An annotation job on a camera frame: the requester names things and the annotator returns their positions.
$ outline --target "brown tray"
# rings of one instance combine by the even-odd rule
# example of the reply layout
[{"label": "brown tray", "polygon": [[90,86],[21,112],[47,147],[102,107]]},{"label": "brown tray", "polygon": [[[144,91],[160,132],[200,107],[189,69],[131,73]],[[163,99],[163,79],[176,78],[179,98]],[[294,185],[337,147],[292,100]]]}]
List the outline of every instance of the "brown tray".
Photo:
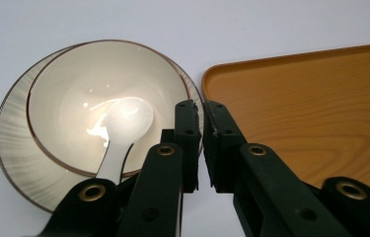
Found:
[{"label": "brown tray", "polygon": [[202,89],[303,181],[370,186],[370,45],[213,66]]}]

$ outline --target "dish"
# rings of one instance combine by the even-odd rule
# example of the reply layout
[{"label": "dish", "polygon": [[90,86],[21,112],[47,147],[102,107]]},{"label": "dish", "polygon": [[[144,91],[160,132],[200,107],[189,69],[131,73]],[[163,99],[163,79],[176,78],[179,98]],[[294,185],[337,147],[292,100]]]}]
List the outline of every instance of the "dish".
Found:
[{"label": "dish", "polygon": [[202,84],[301,180],[370,186],[370,45],[217,65]]},{"label": "dish", "polygon": [[176,68],[144,45],[103,40],[66,50],[39,73],[28,95],[28,122],[41,149],[78,174],[99,171],[108,147],[105,116],[125,97],[149,102],[154,122],[131,148],[124,172],[142,167],[163,128],[174,128],[175,105],[188,99]]},{"label": "dish", "polygon": [[[9,90],[0,107],[0,166],[23,197],[50,212],[54,211],[72,187],[90,177],[60,166],[37,146],[28,125],[27,97],[44,66],[63,51],[75,46],[78,45],[61,49],[28,69]],[[200,95],[189,76],[175,62],[167,59],[185,81],[189,96],[201,108]],[[199,121],[202,129],[203,114],[199,115]]]}]

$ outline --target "ceramic spoon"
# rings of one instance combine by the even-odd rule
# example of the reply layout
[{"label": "ceramic spoon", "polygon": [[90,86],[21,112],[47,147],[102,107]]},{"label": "ceramic spoon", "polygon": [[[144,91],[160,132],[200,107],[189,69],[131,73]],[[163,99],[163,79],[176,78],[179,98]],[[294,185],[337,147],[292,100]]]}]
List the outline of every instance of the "ceramic spoon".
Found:
[{"label": "ceramic spoon", "polygon": [[128,149],[148,131],[153,117],[151,105],[140,98],[126,97],[113,103],[105,118],[110,143],[97,178],[120,183]]}]

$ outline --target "white table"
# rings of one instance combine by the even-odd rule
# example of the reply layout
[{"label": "white table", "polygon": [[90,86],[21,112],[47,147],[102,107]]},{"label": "white table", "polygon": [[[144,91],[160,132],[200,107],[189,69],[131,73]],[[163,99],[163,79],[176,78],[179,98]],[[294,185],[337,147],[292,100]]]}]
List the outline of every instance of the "white table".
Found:
[{"label": "white table", "polygon": [[[200,89],[215,64],[370,44],[370,0],[0,1],[0,105],[44,56],[102,39],[159,50]],[[199,167],[200,190],[185,195],[183,236],[244,236],[232,196],[209,187],[203,155]],[[49,217],[0,169],[0,237],[38,234]]]}]

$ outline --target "spoon handle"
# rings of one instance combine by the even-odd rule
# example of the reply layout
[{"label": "spoon handle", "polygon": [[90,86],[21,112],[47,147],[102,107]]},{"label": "spoon handle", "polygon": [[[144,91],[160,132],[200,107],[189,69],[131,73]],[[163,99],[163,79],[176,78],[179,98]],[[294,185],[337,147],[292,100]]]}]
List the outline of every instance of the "spoon handle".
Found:
[{"label": "spoon handle", "polygon": [[126,159],[130,145],[109,143],[107,153],[101,164],[96,178],[107,179],[116,185],[120,183],[123,170],[123,162]]}]

